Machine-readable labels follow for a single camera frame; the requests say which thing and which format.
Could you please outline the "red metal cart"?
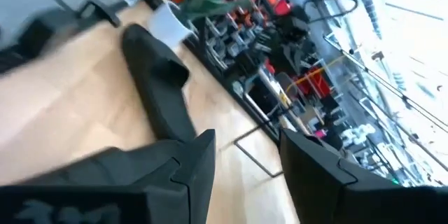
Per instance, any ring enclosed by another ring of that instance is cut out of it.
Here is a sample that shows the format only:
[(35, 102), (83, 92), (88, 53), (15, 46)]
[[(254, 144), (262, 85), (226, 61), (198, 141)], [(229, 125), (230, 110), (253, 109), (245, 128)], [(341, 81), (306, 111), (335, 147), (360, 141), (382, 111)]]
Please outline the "red metal cart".
[(296, 80), (296, 85), (305, 96), (316, 95), (319, 99), (325, 98), (330, 94), (330, 86), (324, 78), (324, 73), (323, 68), (313, 66)]

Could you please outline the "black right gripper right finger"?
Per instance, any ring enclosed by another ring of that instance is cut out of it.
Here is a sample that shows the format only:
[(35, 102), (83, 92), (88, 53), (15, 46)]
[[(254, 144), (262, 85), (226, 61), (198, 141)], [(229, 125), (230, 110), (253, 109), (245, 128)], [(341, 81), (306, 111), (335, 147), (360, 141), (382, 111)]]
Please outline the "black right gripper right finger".
[(398, 185), (291, 129), (279, 150), (300, 224), (448, 224), (448, 186)]

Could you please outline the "black rubber slide sandal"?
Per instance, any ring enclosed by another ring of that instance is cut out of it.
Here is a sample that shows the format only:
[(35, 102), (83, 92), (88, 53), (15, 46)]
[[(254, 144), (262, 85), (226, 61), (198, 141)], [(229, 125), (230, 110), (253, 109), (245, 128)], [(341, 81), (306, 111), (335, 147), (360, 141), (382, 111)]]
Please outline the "black rubber slide sandal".
[(197, 132), (183, 95), (188, 68), (168, 45), (136, 23), (123, 30), (121, 48), (157, 139), (193, 140)]

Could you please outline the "wooden shelf black metal legs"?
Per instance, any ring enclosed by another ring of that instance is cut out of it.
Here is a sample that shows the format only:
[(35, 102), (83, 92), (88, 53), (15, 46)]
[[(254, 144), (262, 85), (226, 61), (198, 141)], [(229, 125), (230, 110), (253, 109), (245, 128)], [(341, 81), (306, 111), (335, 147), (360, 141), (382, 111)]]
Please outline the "wooden shelf black metal legs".
[(272, 173), (268, 168), (266, 168), (262, 163), (260, 163), (252, 154), (250, 154), (243, 146), (239, 143), (242, 139), (248, 137), (252, 133), (260, 130), (262, 127), (264, 127), (265, 124), (257, 125), (254, 128), (250, 129), (249, 131), (239, 135), (236, 139), (232, 141), (232, 144), (236, 146), (245, 156), (251, 160), (256, 166), (258, 166), (261, 170), (263, 170), (266, 175), (268, 175), (270, 178), (275, 179), (281, 175), (284, 174), (283, 171), (278, 171), (276, 173)]

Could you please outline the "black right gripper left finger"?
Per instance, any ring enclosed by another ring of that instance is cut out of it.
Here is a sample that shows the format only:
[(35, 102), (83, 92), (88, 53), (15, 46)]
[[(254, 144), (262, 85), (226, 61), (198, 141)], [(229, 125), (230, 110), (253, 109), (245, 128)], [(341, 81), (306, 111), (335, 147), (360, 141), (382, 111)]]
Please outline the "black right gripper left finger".
[(166, 141), (167, 161), (141, 180), (148, 224), (205, 224), (215, 174), (216, 132), (186, 143)]

